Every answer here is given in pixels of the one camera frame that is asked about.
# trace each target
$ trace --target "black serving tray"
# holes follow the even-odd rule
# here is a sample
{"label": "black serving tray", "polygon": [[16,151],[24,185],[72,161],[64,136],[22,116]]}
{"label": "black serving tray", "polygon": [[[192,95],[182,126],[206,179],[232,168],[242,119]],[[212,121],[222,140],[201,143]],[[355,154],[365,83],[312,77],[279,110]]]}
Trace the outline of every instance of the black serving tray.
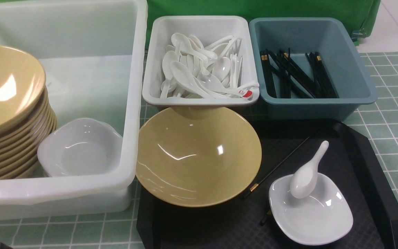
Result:
{"label": "black serving tray", "polygon": [[142,189],[137,229],[146,249],[294,249],[270,216],[268,189],[276,179],[294,173],[314,155],[323,140],[330,147],[319,172],[330,177],[348,202],[354,224],[343,238],[312,248],[398,249],[398,203],[368,139],[333,120],[253,121],[262,145],[256,180],[278,164],[303,139],[321,128],[245,200],[205,208],[163,202]]}

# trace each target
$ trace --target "green fabric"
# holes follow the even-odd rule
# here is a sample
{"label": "green fabric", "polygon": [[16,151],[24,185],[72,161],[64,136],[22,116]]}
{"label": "green fabric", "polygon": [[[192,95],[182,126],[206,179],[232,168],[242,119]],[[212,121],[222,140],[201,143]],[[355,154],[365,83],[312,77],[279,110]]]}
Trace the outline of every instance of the green fabric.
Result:
{"label": "green fabric", "polygon": [[348,33],[371,34],[380,0],[147,0],[147,44],[153,22],[161,16],[234,15],[251,21],[258,17],[333,17]]}

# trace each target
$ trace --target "tray rim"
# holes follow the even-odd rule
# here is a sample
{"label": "tray rim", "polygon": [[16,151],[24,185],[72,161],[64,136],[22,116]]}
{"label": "tray rim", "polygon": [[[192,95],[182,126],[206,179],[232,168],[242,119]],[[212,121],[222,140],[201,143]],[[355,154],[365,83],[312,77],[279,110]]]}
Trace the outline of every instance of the tray rim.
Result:
{"label": "tray rim", "polygon": [[[362,163],[354,164],[353,170],[382,243],[385,248],[398,249],[398,202],[367,137],[336,120],[264,120],[250,121],[250,124],[256,126],[265,122],[311,123],[314,126],[330,127],[336,132],[344,145],[349,148],[347,154],[350,160],[362,161]],[[364,182],[373,184],[364,188]],[[158,231],[160,224],[153,219],[156,216],[158,202],[161,201],[157,197],[142,189],[136,227],[147,249],[161,248],[161,234]]]}

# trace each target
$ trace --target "translucent plastic tub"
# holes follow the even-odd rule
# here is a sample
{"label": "translucent plastic tub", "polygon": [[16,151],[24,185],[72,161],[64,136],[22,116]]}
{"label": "translucent plastic tub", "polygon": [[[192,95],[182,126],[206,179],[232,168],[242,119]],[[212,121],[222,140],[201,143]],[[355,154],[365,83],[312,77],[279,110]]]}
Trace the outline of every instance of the translucent plastic tub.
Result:
{"label": "translucent plastic tub", "polygon": [[[377,100],[377,91],[343,24],[332,18],[258,18],[250,22],[260,95],[272,119],[346,119],[361,104]],[[282,99],[268,95],[259,52],[291,48],[294,61],[310,76],[305,53],[320,52],[338,92],[336,99]],[[279,78],[273,75],[276,91]]]}
{"label": "translucent plastic tub", "polygon": [[119,167],[103,175],[0,180],[0,219],[120,211],[134,179],[147,21],[145,0],[0,3],[0,45],[46,70],[60,125],[82,117],[123,135]]}
{"label": "translucent plastic tub", "polygon": [[203,98],[163,98],[161,84],[163,82],[162,59],[165,47],[171,43],[174,33],[186,36],[195,35],[204,46],[228,35],[242,38],[237,54],[243,57],[240,84],[257,82],[254,65],[253,48],[251,46],[248,23],[239,16],[164,16],[156,19],[151,31],[148,48],[145,77],[142,86],[142,97],[147,103],[163,108],[169,106],[228,106],[244,107],[254,104],[259,98],[259,88],[251,88],[253,97],[203,99]]}

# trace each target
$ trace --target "chopstick gold tip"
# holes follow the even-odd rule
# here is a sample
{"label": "chopstick gold tip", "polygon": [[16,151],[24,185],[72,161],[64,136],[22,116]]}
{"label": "chopstick gold tip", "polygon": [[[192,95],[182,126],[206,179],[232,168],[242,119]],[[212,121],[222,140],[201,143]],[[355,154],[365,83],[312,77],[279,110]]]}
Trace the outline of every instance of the chopstick gold tip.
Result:
{"label": "chopstick gold tip", "polygon": [[250,192],[253,192],[257,188],[257,186],[259,186],[259,184],[254,183],[254,185],[250,187]]}

